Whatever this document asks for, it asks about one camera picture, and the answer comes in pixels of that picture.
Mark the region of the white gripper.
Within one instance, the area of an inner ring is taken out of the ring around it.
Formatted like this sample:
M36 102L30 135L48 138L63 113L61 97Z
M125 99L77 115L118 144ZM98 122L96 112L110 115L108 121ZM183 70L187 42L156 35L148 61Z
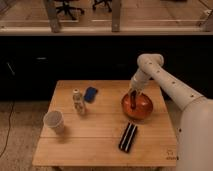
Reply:
M130 80L129 85L129 92L132 93L133 91L141 92L142 89L145 87L146 82L142 79L137 79L135 76L133 76Z

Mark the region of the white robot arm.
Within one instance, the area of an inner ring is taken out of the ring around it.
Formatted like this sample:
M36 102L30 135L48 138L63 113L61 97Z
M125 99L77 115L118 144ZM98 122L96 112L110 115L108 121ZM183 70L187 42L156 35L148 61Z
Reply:
M176 171L213 171L213 99L168 73L163 64L161 54L141 54L130 90L141 91L153 78L182 111Z

